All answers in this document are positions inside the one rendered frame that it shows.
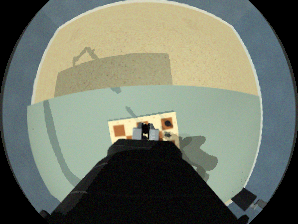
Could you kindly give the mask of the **chessboard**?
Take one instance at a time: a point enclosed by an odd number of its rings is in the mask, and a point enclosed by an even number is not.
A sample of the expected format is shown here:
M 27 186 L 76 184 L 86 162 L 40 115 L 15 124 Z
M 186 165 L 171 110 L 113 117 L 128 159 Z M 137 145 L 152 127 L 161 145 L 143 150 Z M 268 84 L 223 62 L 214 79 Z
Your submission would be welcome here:
M 171 126 L 165 125 L 167 120 L 171 122 Z M 160 130 L 159 139 L 161 141 L 170 140 L 180 149 L 176 112 L 108 122 L 112 144 L 119 138 L 132 139 L 132 128 L 137 128 L 138 124 L 142 122 L 153 123 L 154 128 Z M 166 138 L 167 132 L 171 133 L 171 139 Z

